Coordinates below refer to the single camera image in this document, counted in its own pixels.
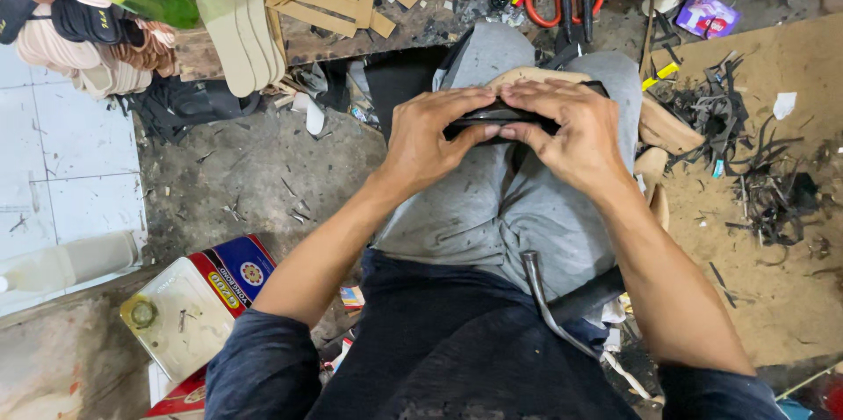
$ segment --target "concrete floor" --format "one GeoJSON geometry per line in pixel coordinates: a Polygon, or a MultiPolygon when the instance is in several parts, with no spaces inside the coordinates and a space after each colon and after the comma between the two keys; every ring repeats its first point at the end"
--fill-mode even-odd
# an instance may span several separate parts
{"type": "MultiPolygon", "coordinates": [[[[641,59],[647,19],[640,1],[606,3],[595,23],[596,49],[621,50],[635,61],[641,59]]],[[[821,15],[819,0],[722,2],[743,13],[734,33],[821,15]]],[[[685,42],[698,40],[682,35],[685,42]]],[[[551,33],[546,31],[534,42],[548,50],[552,43],[551,33]]],[[[197,126],[179,146],[161,147],[139,137],[143,188],[152,190],[146,201],[149,245],[144,250],[145,263],[153,257],[158,263],[170,263],[243,233],[257,233],[280,262],[341,207],[385,156],[383,137],[350,115],[328,111],[327,131],[333,134],[316,142],[304,128],[304,115],[279,113],[272,107],[237,121],[197,126]],[[212,150],[215,152],[203,164],[195,162],[212,150]],[[289,195],[282,178],[296,197],[289,195]],[[166,187],[170,188],[169,197],[165,196],[166,187]],[[302,198],[310,211],[300,208],[302,198]],[[235,221],[221,209],[235,201],[245,220],[235,221]],[[290,208],[311,220],[300,224],[288,216],[290,208]]],[[[355,274],[350,277],[351,283],[355,274]]],[[[337,297],[313,332],[317,347],[352,324],[337,297]]],[[[646,363],[640,366],[640,373],[630,366],[627,370],[637,376],[652,374],[646,363]]],[[[779,371],[776,376],[781,384],[790,381],[779,371]]],[[[620,391],[626,390],[623,384],[618,386],[620,391]]]]}

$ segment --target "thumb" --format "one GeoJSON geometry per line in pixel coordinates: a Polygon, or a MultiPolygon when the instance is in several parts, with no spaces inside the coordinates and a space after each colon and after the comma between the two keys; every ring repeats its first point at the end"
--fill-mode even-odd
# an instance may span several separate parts
{"type": "Polygon", "coordinates": [[[485,142],[497,135],[501,126],[485,125],[485,126],[471,126],[464,129],[463,132],[451,141],[450,147],[452,151],[457,153],[460,158],[465,155],[473,146],[480,142],[485,142]]]}
{"type": "Polygon", "coordinates": [[[506,124],[498,134],[503,138],[520,140],[530,145],[539,158],[553,145],[553,137],[543,131],[541,127],[526,122],[506,124]]]}

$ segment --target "white plastic bottle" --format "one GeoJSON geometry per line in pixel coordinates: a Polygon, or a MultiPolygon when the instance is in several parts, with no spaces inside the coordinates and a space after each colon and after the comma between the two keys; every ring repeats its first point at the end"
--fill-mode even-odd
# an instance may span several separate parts
{"type": "Polygon", "coordinates": [[[132,233],[108,233],[0,262],[0,294],[52,293],[126,268],[137,260],[132,233]]]}

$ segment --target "pile of black scraps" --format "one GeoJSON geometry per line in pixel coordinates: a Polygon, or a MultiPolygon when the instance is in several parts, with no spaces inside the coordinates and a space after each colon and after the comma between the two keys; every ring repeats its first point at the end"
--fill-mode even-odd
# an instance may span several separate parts
{"type": "Polygon", "coordinates": [[[680,161],[695,163],[700,157],[705,158],[706,166],[712,167],[712,173],[719,176],[731,169],[728,161],[734,158],[738,142],[749,147],[752,144],[747,136],[742,136],[743,124],[749,118],[743,105],[743,96],[735,90],[734,72],[743,62],[735,57],[735,51],[718,64],[707,68],[706,80],[697,85],[678,89],[668,85],[665,79],[648,90],[648,93],[668,112],[698,133],[706,136],[706,142],[686,154],[671,155],[668,169],[680,161]]]}
{"type": "Polygon", "coordinates": [[[671,156],[667,169],[680,161],[694,163],[704,158],[714,177],[735,177],[735,199],[743,206],[743,222],[730,228],[749,230],[763,245],[791,246],[804,239],[804,217],[828,205],[830,195],[819,195],[819,186],[807,172],[805,161],[786,155],[789,145],[804,137],[775,138],[771,115],[757,136],[744,132],[749,114],[741,93],[735,90],[734,72],[743,61],[735,51],[705,71],[703,83],[677,89],[663,80],[651,88],[651,96],[662,107],[700,134],[706,142],[687,154],[671,156]],[[737,159],[738,145],[749,158],[737,159]]]}

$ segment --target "fingernail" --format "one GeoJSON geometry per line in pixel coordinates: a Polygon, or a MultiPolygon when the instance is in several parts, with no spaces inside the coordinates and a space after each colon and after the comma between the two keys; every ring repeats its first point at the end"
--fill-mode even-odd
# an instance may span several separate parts
{"type": "Polygon", "coordinates": [[[501,129],[501,126],[494,126],[494,125],[486,126],[486,130],[485,130],[486,138],[490,138],[490,137],[493,137],[493,136],[497,135],[497,133],[500,131],[500,129],[501,129]]]}

